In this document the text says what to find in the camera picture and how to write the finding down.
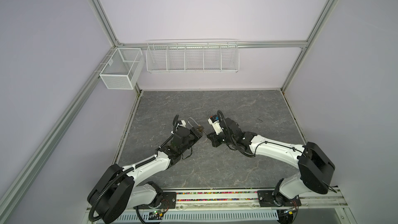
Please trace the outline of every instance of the marble table surface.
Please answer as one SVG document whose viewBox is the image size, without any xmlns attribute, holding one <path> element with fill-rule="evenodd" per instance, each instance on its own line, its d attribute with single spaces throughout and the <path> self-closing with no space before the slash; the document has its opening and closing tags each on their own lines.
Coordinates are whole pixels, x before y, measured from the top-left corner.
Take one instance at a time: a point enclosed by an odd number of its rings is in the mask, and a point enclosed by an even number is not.
<svg viewBox="0 0 398 224">
<path fill-rule="evenodd" d="M 176 114 L 185 121 L 192 117 L 207 133 L 212 132 L 206 117 L 209 110 L 213 114 L 221 110 L 242 131 L 303 144 L 279 91 L 145 91 L 118 164 L 136 163 L 154 154 L 154 149 L 170 136 Z M 245 157 L 226 145 L 214 148 L 203 136 L 193 146 L 191 157 L 144 182 L 154 181 L 163 189 L 275 187 L 281 178 L 297 171 L 269 157 Z"/>
</svg>

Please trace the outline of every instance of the metal rail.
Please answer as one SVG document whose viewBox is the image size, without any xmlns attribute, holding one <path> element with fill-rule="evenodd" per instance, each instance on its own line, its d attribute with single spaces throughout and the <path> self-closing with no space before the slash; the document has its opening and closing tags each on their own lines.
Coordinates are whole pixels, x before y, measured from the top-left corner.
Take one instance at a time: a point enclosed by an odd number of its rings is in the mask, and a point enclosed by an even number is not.
<svg viewBox="0 0 398 224">
<path fill-rule="evenodd" d="M 110 58 L 115 49 L 111 48 L 102 62 L 97 66 L 90 78 L 81 88 L 79 93 L 63 112 L 61 117 L 55 123 L 55 126 L 47 134 L 47 137 L 37 148 L 29 162 L 19 173 L 15 181 L 8 188 L 7 192 L 0 200 L 0 224 L 3 224 L 11 216 L 12 212 L 18 206 L 33 181 L 51 156 L 54 149 L 72 124 L 73 120 L 83 107 L 84 103 L 96 87 L 100 79 L 100 71 Z"/>
<path fill-rule="evenodd" d="M 325 25 L 330 13 L 333 11 L 334 7 L 336 6 L 338 0 L 327 0 L 325 6 L 323 7 L 321 14 L 319 15 L 314 27 L 312 28 L 310 35 L 307 38 L 307 47 L 302 47 L 300 54 L 298 55 L 293 67 L 291 68 L 289 74 L 286 77 L 285 82 L 282 85 L 282 92 L 285 92 L 287 87 L 289 87 L 291 81 L 293 80 L 294 76 L 296 75 L 300 65 L 304 61 L 308 50 L 312 47 L 313 43 L 315 42 L 316 37 L 319 35 L 322 27 Z"/>
<path fill-rule="evenodd" d="M 209 42 L 209 44 L 217 44 L 218 42 Z M 207 44 L 204 42 L 160 42 L 156 43 L 156 46 L 177 46 L 177 45 L 190 45 L 190 46 L 201 46 Z M 147 50 L 148 43 L 130 43 L 120 44 L 118 47 L 138 47 L 142 50 Z M 305 40 L 293 40 L 293 41 L 239 41 L 238 48 L 259 48 L 259 47 L 307 47 L 307 41 Z"/>
</svg>

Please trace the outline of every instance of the black cover plate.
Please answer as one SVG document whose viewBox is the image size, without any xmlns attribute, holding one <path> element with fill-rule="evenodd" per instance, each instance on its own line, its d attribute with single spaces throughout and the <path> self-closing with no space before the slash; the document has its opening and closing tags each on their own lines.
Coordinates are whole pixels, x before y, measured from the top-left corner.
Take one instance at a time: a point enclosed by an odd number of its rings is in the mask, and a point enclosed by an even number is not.
<svg viewBox="0 0 398 224">
<path fill-rule="evenodd" d="M 176 202 L 177 202 L 176 197 L 177 197 L 177 193 L 176 192 L 163 192 L 162 200 L 169 201 L 169 203 L 170 203 L 169 209 L 176 208 Z M 162 201 L 161 202 L 162 205 L 160 207 L 158 207 L 157 209 L 160 209 L 160 208 L 166 209 L 167 208 L 167 201 Z M 153 209 L 153 208 L 150 208 L 148 205 L 139 205 L 137 207 L 138 207 L 138 209 Z"/>
<path fill-rule="evenodd" d="M 274 191 L 273 190 L 258 190 L 257 191 L 257 196 L 258 196 L 258 201 L 260 203 L 260 207 L 276 207 L 274 203 L 274 197 L 272 195 Z M 293 199 L 287 199 L 283 203 L 284 207 L 294 207 L 294 203 L 296 203 L 296 206 L 301 206 L 301 201 L 299 197 L 295 197 Z"/>
</svg>

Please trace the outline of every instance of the wire mesh basket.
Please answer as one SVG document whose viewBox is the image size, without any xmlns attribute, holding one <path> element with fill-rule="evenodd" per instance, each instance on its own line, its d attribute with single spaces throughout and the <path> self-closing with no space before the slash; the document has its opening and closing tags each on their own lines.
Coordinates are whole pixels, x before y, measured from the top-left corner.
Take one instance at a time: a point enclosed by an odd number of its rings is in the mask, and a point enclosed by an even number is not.
<svg viewBox="0 0 398 224">
<path fill-rule="evenodd" d="M 151 43 L 148 41 L 147 70 L 165 72 L 237 72 L 237 40 L 228 42 Z"/>
<path fill-rule="evenodd" d="M 134 89 L 144 63 L 140 48 L 118 47 L 99 75 L 109 89 Z"/>
</svg>

